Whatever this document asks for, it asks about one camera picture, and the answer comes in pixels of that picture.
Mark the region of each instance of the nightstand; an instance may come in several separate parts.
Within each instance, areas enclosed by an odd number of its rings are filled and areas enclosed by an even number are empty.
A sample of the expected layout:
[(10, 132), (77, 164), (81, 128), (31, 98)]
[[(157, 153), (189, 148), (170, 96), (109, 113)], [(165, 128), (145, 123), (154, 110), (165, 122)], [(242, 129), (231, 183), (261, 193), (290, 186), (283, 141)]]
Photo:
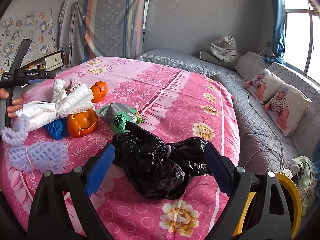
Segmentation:
[(45, 71), (51, 71), (58, 67), (62, 67), (63, 53), (62, 49), (43, 55), (32, 61), (29, 61), (25, 65), (21, 66), (22, 69), (39, 69), (43, 68)]

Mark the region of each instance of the human hand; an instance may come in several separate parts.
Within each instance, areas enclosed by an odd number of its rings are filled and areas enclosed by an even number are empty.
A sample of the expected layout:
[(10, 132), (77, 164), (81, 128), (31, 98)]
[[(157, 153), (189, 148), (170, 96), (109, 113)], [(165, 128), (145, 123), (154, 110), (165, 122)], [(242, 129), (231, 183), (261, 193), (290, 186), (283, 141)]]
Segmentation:
[[(3, 89), (0, 88), (0, 99), (7, 99), (9, 97), (9, 93)], [(21, 97), (15, 98), (12, 100), (12, 106), (9, 106), (7, 108), (8, 116), (10, 118), (14, 118), (16, 115), (14, 114), (15, 111), (18, 111), (22, 109), (23, 99), (26, 97), (26, 93), (23, 92)]]

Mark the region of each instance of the pink bedspread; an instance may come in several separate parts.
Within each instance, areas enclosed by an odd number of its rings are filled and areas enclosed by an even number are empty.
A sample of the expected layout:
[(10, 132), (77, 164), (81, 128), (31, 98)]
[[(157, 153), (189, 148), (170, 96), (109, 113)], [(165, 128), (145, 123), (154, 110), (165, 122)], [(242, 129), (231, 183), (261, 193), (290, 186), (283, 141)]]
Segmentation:
[[(97, 57), (56, 77), (66, 83), (71, 78), (91, 87), (97, 81), (108, 84), (108, 95), (96, 108), (110, 102), (129, 104), (149, 119), (140, 126), (165, 142), (202, 137), (238, 164), (239, 131), (230, 93), (218, 82), (197, 73), (162, 65), (115, 57)], [(53, 80), (27, 93), (26, 103), (50, 102)], [(66, 137), (69, 159), (67, 171), (83, 165), (113, 136), (99, 120), (96, 131), (73, 139)], [(44, 128), (30, 132), (26, 145), (52, 140)], [(8, 147), (2, 143), (2, 152)], [(24, 173), (2, 158), (0, 186), (15, 216), (27, 229), (31, 202), (41, 178), (40, 172)], [(83, 233), (69, 194), (66, 205), (77, 232)], [(100, 218), (117, 240), (204, 239), (224, 209), (228, 197), (220, 192), (212, 176), (192, 179), (178, 200), (147, 200), (128, 182), (124, 171), (112, 164), (99, 191), (91, 196)]]

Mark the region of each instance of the lavender mesh fabric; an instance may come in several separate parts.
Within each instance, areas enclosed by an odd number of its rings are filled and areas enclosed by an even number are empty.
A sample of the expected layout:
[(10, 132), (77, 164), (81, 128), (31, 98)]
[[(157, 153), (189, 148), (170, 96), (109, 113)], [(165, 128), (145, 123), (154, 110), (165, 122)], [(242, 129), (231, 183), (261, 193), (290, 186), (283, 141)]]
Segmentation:
[(3, 141), (11, 145), (8, 158), (12, 167), (24, 172), (50, 170), (54, 174), (62, 173), (67, 165), (68, 147), (61, 141), (37, 142), (28, 147), (23, 145), (28, 126), (28, 117), (22, 115), (12, 129), (5, 127), (2, 130)]

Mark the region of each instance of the orange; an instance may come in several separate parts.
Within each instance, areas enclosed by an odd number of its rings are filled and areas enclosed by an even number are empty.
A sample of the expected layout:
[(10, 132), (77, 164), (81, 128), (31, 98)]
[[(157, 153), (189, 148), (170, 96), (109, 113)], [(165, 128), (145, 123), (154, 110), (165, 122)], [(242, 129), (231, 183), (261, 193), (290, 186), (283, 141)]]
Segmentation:
[(79, 114), (70, 114), (67, 121), (69, 134), (74, 138), (92, 133), (98, 123), (98, 117), (93, 109)]
[(103, 81), (98, 81), (91, 87), (93, 93), (93, 99), (91, 102), (98, 103), (100, 102), (108, 93), (108, 86)]

